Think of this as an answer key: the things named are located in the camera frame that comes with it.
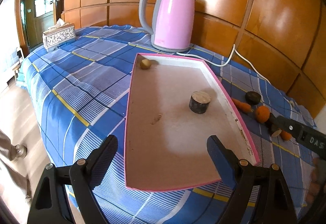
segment blue plaid tablecloth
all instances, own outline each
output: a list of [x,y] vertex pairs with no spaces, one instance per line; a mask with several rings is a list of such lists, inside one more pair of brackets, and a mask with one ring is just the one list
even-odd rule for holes
[[[76,31],[76,41],[51,53],[43,46],[23,61],[17,85],[31,96],[45,148],[56,166],[71,165],[87,157],[109,135],[119,141],[118,152],[94,195],[110,223],[215,223],[232,190],[223,182],[175,192],[140,192],[124,185],[124,127],[132,66],[137,53],[156,53],[150,35],[132,26],[86,27]],[[193,45],[188,53],[217,64],[227,60]],[[244,101],[245,92],[262,95],[261,103],[274,115],[284,115],[316,128],[303,107],[257,74],[234,61],[219,68],[209,64],[233,98]],[[313,169],[313,153],[295,140],[271,138],[267,128],[246,114],[260,157],[258,165],[280,165],[297,214]],[[67,187],[76,206],[74,191]],[[258,188],[252,190],[242,223],[247,223]]]

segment power cord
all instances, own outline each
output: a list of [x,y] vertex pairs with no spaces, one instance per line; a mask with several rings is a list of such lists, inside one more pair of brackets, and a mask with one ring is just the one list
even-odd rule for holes
[[235,44],[233,45],[233,47],[232,47],[232,51],[231,51],[231,54],[230,54],[230,56],[229,56],[229,58],[227,59],[227,61],[224,63],[224,64],[221,64],[221,65],[218,65],[218,64],[215,64],[215,63],[213,63],[213,62],[211,62],[211,61],[209,61],[209,60],[207,60],[207,59],[205,59],[205,58],[203,58],[203,57],[200,57],[200,56],[198,56],[198,55],[195,55],[195,54],[188,54],[188,53],[176,53],[176,54],[178,54],[178,55],[183,55],[184,57],[196,57],[196,58],[199,58],[199,59],[202,59],[202,60],[204,60],[204,61],[206,61],[207,63],[210,63],[210,64],[212,64],[213,66],[216,66],[216,67],[224,67],[224,66],[226,66],[230,61],[231,61],[231,58],[232,58],[232,55],[233,55],[233,53],[236,53],[239,57],[241,57],[244,61],[246,61],[252,68],[253,68],[253,70],[259,75],[259,76],[261,76],[264,80],[266,80],[269,84],[270,84],[270,82],[269,82],[269,80],[267,79],[267,78],[265,78],[262,74],[260,74],[256,69],[255,69],[255,67],[253,66],[253,64],[249,61],[249,60],[247,60],[246,58],[244,58],[242,55],[240,55],[239,54],[239,52],[235,49]]

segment tissue box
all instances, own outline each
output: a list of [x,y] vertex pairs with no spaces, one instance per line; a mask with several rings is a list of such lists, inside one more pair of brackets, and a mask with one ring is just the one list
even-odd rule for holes
[[75,37],[75,25],[73,23],[65,23],[62,26],[53,27],[43,32],[43,44],[45,49],[50,52],[59,44],[74,41]]

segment kettle base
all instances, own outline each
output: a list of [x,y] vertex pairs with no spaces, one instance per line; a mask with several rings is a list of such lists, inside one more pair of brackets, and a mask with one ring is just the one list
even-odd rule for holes
[[187,48],[184,48],[184,49],[169,49],[169,48],[164,48],[164,47],[161,47],[161,46],[158,46],[156,44],[152,44],[152,46],[155,48],[155,49],[158,49],[160,51],[163,51],[163,52],[168,52],[168,53],[183,53],[183,52],[186,52],[189,50],[190,47],[187,47]]

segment dark cylindrical object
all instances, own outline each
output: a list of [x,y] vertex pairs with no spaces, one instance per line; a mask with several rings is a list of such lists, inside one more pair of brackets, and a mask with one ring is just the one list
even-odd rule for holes
[[195,91],[191,94],[189,108],[196,114],[203,114],[206,112],[211,97],[204,91]]
[[250,105],[257,105],[260,103],[261,95],[255,91],[248,91],[245,95],[245,99]]

